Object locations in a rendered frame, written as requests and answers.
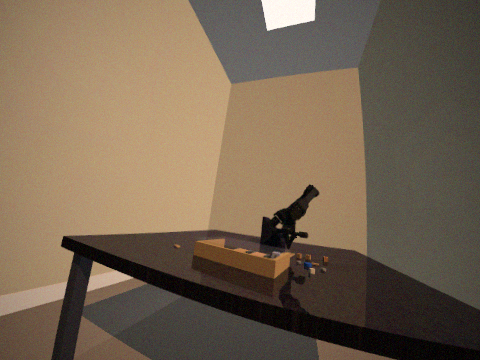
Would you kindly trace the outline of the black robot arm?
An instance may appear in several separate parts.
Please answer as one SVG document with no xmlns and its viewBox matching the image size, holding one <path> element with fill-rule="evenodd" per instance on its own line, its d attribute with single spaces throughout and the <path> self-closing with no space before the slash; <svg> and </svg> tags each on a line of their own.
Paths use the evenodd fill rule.
<svg viewBox="0 0 480 360">
<path fill-rule="evenodd" d="M 308 185 L 304 190 L 303 195 L 294 201 L 291 206 L 279 210 L 274 214 L 275 217 L 267 222 L 273 229 L 275 229 L 275 227 L 281 223 L 281 225 L 283 225 L 281 232 L 282 234 L 290 235 L 290 233 L 294 233 L 295 226 L 292 226 L 292 223 L 286 224 L 286 220 L 294 221 L 300 219 L 301 216 L 304 216 L 309 208 L 309 203 L 318 195 L 320 195 L 319 191 L 313 185 Z"/>
</svg>

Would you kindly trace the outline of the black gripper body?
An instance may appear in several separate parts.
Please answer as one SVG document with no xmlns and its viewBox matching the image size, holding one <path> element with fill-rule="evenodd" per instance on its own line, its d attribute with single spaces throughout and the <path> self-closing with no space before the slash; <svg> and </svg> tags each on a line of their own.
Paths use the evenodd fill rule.
<svg viewBox="0 0 480 360">
<path fill-rule="evenodd" d="M 295 226 L 296 220 L 294 220 L 294 221 L 286 220 L 285 223 L 286 224 L 292 223 L 292 226 Z M 282 228 L 272 230 L 272 233 L 281 233 L 281 232 L 282 232 Z M 308 238 L 308 233 L 307 232 L 294 232 L 294 233 L 290 233 L 290 235 L 291 235 L 291 237 L 299 236 L 300 238 Z"/>
</svg>

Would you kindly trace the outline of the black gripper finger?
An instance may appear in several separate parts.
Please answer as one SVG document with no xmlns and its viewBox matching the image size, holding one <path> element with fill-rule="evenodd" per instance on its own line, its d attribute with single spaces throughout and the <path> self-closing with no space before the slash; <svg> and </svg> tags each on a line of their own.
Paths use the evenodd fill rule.
<svg viewBox="0 0 480 360">
<path fill-rule="evenodd" d="M 294 240 L 295 238 L 297 238 L 297 237 L 291 237 L 291 236 L 289 236 L 288 250 L 290 249 L 291 244 L 292 244 L 292 242 L 293 242 L 293 240 Z"/>
<path fill-rule="evenodd" d="M 285 235 L 281 235 L 284 237 L 285 239 L 285 242 L 286 242 L 286 246 L 287 246 L 287 249 L 288 249 L 288 244 L 289 244 L 289 235 L 288 236 L 285 236 Z"/>
</svg>

